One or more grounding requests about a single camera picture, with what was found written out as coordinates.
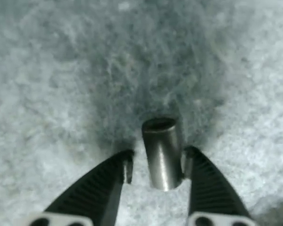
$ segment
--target gray carpet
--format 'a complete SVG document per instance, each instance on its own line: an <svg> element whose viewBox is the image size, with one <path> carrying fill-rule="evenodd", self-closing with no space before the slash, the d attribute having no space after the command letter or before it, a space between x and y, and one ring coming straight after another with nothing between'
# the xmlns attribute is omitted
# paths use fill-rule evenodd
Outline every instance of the gray carpet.
<svg viewBox="0 0 283 226"><path fill-rule="evenodd" d="M0 226L131 145L117 226L183 225L143 120L182 118L261 225L283 224L283 0L0 0Z"/></svg>

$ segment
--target tube opening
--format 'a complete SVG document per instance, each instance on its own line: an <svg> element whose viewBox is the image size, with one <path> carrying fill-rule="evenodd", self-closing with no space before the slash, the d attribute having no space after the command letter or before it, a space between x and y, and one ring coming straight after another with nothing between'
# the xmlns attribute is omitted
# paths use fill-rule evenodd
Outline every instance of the tube opening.
<svg viewBox="0 0 283 226"><path fill-rule="evenodd" d="M146 121L143 124L143 130L146 132L156 132L156 131L163 131L163 130L168 130L175 126L176 121L175 119L171 118L155 118Z"/></svg>

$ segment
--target fuzzy gray fabric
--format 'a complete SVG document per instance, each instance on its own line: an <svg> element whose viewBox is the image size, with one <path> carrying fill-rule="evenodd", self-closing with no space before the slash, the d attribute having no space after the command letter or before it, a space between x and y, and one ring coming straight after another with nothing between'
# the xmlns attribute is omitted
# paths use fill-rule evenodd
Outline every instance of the fuzzy gray fabric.
<svg viewBox="0 0 283 226"><path fill-rule="evenodd" d="M143 120L182 119L261 225L283 224L283 0L0 0L0 226L130 145L116 226L184 225Z"/></svg>

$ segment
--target metal cylinder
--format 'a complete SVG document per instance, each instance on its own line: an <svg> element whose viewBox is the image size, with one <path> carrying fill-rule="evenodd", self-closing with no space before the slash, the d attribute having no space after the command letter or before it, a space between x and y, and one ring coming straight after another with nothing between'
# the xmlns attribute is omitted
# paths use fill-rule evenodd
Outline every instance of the metal cylinder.
<svg viewBox="0 0 283 226"><path fill-rule="evenodd" d="M181 184L182 139L175 119L154 118L142 125L152 185L169 191Z"/></svg>

